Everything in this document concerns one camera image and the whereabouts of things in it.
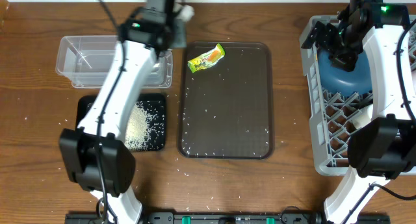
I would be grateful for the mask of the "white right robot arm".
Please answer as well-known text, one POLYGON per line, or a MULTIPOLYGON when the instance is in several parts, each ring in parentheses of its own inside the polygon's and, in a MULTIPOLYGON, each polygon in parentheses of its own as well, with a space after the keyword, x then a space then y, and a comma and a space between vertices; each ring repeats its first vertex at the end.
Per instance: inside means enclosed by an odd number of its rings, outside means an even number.
POLYGON ((372 117, 351 135, 348 170, 324 202, 327 222, 355 223, 378 190, 415 166, 415 90, 408 49, 414 21, 405 5, 381 0, 355 0, 338 19, 338 27, 316 22, 303 32, 302 65, 317 65, 314 45, 346 70, 354 68, 361 53, 369 61, 372 117))

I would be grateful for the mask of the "silver foil wrapper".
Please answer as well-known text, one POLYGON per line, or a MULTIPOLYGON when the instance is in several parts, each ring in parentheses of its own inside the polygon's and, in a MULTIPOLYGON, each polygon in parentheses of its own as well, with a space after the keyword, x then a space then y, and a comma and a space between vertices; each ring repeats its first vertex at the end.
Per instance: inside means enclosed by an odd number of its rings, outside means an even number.
POLYGON ((174 5, 174 13, 177 13, 176 19, 180 19, 182 21, 189 22, 192 17, 194 16, 194 8, 190 5, 181 5, 176 3, 174 5))

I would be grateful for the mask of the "cream paper cup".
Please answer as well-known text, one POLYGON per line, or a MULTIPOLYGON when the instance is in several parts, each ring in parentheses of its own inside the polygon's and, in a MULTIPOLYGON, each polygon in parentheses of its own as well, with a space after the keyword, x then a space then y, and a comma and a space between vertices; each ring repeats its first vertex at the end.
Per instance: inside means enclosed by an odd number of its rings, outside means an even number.
POLYGON ((352 120, 352 124, 356 129, 360 129, 371 122, 373 112, 373 104, 360 109, 360 113, 352 120))

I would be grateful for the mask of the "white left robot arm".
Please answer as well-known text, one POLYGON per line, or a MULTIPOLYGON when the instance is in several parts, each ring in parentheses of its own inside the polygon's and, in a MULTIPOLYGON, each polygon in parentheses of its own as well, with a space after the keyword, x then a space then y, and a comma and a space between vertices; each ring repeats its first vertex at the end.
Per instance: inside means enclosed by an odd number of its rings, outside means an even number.
POLYGON ((101 223, 138 223, 142 204, 131 182, 136 161, 126 148, 127 124, 159 55, 186 45, 186 24, 194 9, 169 12, 138 8, 143 17, 120 25, 115 55, 92 107, 76 129, 63 129, 58 146, 71 182, 98 199, 101 223))

